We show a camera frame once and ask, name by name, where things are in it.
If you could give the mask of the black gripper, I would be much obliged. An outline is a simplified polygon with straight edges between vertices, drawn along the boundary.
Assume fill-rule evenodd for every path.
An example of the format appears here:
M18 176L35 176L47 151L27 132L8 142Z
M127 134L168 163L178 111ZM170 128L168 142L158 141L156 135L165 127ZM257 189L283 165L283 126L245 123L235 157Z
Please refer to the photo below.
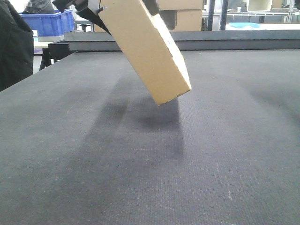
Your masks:
M111 34L98 15L106 9L106 7L100 6L100 2L98 0L54 0L52 3L61 13L73 5L77 10L76 13L80 17L96 24L108 34Z

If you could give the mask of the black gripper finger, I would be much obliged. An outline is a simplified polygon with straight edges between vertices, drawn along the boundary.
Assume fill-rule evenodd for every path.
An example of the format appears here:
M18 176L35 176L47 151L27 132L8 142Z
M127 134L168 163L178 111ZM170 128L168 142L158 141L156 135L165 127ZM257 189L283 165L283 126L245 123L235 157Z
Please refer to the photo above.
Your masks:
M156 0L142 0L151 15L160 13L159 6Z

